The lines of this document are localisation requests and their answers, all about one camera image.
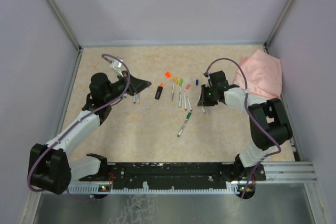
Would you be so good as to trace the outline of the dark green cap marker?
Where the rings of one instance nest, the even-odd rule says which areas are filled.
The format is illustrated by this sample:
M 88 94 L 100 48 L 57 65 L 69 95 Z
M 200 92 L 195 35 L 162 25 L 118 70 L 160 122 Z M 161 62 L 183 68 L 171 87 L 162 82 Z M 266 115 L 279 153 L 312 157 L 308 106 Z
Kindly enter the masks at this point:
M 183 131 L 184 131 L 184 129 L 185 129 L 185 127 L 186 127 L 186 125 L 187 125 L 187 123 L 188 123 L 190 117 L 191 117 L 191 115 L 192 115 L 192 112 L 189 112 L 189 113 L 187 114 L 186 119 L 185 119 L 183 125 L 181 126 L 181 128 L 180 128 L 180 130 L 179 130 L 179 132 L 178 132 L 178 134 L 177 134 L 177 137 L 180 137 L 180 136 L 182 135 L 182 133 L 183 133 Z

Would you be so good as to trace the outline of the orange highlighter cap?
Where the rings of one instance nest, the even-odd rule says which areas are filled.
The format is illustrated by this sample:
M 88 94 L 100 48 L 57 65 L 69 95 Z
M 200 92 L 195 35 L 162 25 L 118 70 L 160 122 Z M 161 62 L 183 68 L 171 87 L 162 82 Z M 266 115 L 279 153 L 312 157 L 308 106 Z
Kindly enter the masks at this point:
M 171 75 L 170 72 L 166 72 L 166 73 L 165 73 L 165 76 L 166 76 L 167 78 L 170 78 L 172 75 Z

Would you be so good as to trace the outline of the pink cap paint marker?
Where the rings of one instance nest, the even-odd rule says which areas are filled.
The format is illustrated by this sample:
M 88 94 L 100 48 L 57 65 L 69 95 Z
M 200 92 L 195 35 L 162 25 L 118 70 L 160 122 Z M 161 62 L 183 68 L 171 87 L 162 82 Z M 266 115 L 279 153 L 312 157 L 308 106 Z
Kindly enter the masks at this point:
M 187 98 L 185 91 L 183 92 L 184 110 L 187 111 Z

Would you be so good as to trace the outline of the lime cap white marker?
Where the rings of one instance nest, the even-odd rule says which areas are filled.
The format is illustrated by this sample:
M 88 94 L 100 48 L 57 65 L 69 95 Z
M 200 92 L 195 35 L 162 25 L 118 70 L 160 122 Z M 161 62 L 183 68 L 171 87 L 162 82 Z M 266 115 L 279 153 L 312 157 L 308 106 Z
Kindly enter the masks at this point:
M 178 108 L 182 107 L 182 86 L 179 85 Z

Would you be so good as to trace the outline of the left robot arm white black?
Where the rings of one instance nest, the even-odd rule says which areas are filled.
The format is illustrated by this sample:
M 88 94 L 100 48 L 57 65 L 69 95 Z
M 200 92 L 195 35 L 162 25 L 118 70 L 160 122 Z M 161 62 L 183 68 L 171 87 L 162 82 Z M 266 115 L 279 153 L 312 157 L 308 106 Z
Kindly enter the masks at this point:
M 112 83 L 105 73 L 91 77 L 86 103 L 76 119 L 46 144 L 35 144 L 30 150 L 27 184 L 35 192 L 48 191 L 57 195 L 68 189 L 71 182 L 87 176 L 98 180 L 108 177 L 107 159 L 87 154 L 74 162 L 69 157 L 77 147 L 109 116 L 112 106 L 124 95 L 135 96 L 151 86 L 150 81 L 133 77 L 127 71 Z

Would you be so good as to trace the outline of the yellow marker pen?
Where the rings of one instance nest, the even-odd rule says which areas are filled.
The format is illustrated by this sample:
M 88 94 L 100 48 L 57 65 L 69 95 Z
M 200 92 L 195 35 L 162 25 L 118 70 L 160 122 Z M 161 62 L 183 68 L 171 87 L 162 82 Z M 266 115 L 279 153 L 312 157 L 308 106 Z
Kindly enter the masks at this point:
M 173 81 L 172 84 L 171 99 L 170 99 L 171 102 L 174 101 L 174 91 L 175 91 L 175 81 Z

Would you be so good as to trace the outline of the black orange highlighter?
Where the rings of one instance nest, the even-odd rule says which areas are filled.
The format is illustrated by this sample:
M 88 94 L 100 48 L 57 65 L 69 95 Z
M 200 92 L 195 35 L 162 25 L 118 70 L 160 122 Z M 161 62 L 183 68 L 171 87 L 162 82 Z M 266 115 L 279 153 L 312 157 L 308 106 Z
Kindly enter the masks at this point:
M 157 90 L 156 90 L 156 93 L 155 93 L 155 96 L 154 96 L 154 98 L 156 100 L 160 99 L 162 91 L 163 91 L 163 83 L 160 83 L 160 85 L 157 87 Z

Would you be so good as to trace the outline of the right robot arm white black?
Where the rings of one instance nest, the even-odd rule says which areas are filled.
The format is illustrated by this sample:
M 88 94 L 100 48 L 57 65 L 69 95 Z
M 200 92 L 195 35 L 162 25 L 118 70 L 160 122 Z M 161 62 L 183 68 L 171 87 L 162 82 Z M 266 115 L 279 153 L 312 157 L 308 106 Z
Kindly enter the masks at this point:
M 236 84 L 228 84 L 223 71 L 206 72 L 204 76 L 208 83 L 201 85 L 198 106 L 223 103 L 246 112 L 249 117 L 251 142 L 224 173 L 228 181 L 248 179 L 260 161 L 280 153 L 282 144 L 293 136 L 284 105 L 279 98 L 266 100 Z

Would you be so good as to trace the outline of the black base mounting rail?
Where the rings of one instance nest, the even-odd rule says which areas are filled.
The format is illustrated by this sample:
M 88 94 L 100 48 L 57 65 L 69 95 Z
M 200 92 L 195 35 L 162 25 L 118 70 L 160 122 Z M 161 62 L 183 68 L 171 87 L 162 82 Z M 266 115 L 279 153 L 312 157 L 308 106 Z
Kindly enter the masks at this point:
M 264 167 L 244 168 L 241 164 L 205 163 L 107 163 L 95 175 L 81 182 L 108 182 L 113 189 L 140 189 L 146 182 L 151 190 L 225 189 L 227 182 L 252 179 L 265 181 Z

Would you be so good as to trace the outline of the pink cloth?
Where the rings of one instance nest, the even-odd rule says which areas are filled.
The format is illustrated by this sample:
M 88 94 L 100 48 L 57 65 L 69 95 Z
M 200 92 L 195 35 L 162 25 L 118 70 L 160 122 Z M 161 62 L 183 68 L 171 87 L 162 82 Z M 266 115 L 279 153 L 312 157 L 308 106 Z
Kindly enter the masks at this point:
M 250 93 L 265 98 L 279 98 L 282 91 L 282 67 L 279 59 L 258 49 L 251 57 L 243 57 L 241 70 L 237 70 L 234 84 L 245 88 L 244 78 Z

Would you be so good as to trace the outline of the blue cap white marker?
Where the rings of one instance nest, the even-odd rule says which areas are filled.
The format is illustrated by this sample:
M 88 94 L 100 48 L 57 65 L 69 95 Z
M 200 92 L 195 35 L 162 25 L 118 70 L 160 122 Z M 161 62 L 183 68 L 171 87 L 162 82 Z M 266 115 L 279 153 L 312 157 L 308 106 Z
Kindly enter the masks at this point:
M 186 98 L 187 98 L 187 104 L 188 104 L 189 110 L 192 112 L 193 108 L 192 108 L 192 104 L 191 104 L 190 98 L 188 96 Z

